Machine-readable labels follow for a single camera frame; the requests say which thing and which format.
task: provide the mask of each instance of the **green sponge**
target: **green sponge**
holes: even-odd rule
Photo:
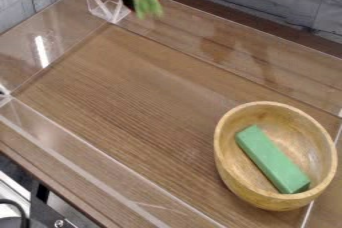
[[[134,0],[136,16],[144,19],[147,15],[162,16],[163,8],[159,0]]]
[[[283,154],[258,126],[250,126],[235,135],[239,147],[283,194],[309,189],[310,179]]]

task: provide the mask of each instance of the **wooden bowl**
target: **wooden bowl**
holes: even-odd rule
[[[257,124],[311,179],[306,192],[281,194],[235,142],[235,134]],[[217,168],[231,191],[266,210],[287,211],[307,205],[323,192],[337,171],[337,150],[321,124],[301,110],[274,102],[234,108],[215,130]]]

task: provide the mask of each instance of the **wooden table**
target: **wooden table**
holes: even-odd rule
[[[229,191],[213,134],[227,110],[270,100],[335,138],[341,59],[163,1],[162,20],[114,26],[62,0],[0,37],[0,150],[106,227],[297,227],[306,208],[267,212]],[[337,188],[315,224],[338,227]]]

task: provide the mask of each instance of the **green block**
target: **green block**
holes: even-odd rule
[[[235,140],[281,193],[294,194],[309,189],[309,177],[258,126],[239,132]]]

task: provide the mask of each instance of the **green object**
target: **green object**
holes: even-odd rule
[[[136,16],[140,19],[144,19],[148,15],[158,17],[163,15],[163,8],[159,0],[134,0],[134,7]]]
[[[258,126],[250,126],[235,135],[239,147],[283,194],[309,189],[310,179],[269,139]]]

